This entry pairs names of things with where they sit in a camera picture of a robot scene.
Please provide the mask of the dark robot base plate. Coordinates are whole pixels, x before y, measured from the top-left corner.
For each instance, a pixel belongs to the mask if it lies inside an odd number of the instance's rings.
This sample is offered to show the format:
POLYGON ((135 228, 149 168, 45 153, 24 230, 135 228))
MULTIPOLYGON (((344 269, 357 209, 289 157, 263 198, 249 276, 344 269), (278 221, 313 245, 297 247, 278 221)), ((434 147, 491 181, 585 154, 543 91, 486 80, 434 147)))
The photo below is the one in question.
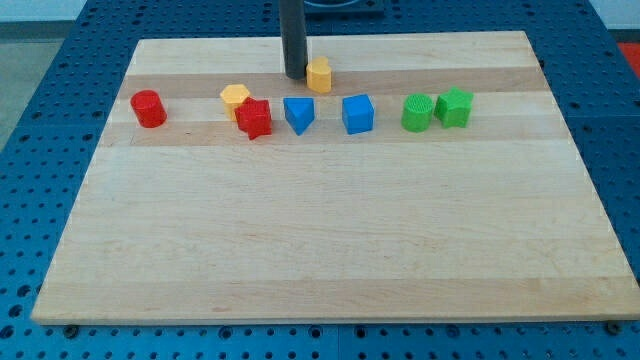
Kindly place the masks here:
POLYGON ((382 13, 384 0, 304 0, 307 14, 382 13))

